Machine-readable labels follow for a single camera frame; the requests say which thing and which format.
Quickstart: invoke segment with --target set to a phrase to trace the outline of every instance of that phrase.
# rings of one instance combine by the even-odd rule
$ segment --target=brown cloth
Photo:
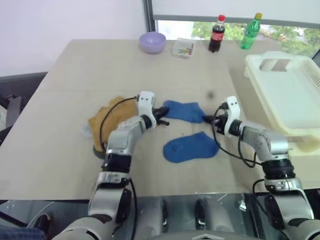
[[[96,151],[102,152],[100,146],[100,126],[105,118],[108,111],[118,102],[124,100],[123,97],[117,96],[109,102],[108,106],[101,107],[100,110],[96,113],[95,116],[88,120],[92,131],[93,145]],[[123,103],[120,103],[115,109],[109,114],[105,119],[102,126],[102,142],[106,143],[108,141],[110,133],[118,127],[118,124],[127,120],[137,114],[136,100],[128,100]]]

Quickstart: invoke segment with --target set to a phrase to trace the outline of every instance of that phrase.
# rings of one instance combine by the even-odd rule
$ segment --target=coca-cola bottle
[[[218,52],[221,46],[221,41],[225,34],[225,15],[219,15],[218,22],[212,28],[212,34],[209,44],[209,51]]]

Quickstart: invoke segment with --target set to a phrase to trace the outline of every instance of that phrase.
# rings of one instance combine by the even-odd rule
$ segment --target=red bottle cap
[[[220,22],[224,22],[226,20],[226,16],[225,15],[219,15],[218,20]]]

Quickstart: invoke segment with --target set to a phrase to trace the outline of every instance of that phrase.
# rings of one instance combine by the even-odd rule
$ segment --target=blue sock
[[[163,103],[163,106],[169,107],[169,112],[165,116],[166,118],[180,119],[196,124],[204,122],[202,117],[206,114],[201,110],[197,102],[180,103],[168,100]]]
[[[191,159],[208,159],[219,150],[216,142],[203,131],[176,138],[163,147],[165,159],[172,163],[181,163]]]

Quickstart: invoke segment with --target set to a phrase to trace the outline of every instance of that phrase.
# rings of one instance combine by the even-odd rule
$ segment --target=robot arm
[[[155,94],[142,91],[137,100],[138,115],[120,123],[109,138],[106,155],[88,206],[88,216],[71,223],[54,240],[109,240],[128,218],[132,193],[130,166],[136,143],[146,131],[162,121],[169,109],[154,108]]]
[[[320,240],[320,221],[314,219],[301,181],[294,173],[285,136],[239,120],[240,108],[234,96],[228,97],[219,108],[224,114],[211,119],[217,132],[240,138],[254,149],[261,161],[264,185],[270,192],[264,204],[271,225],[291,240]]]

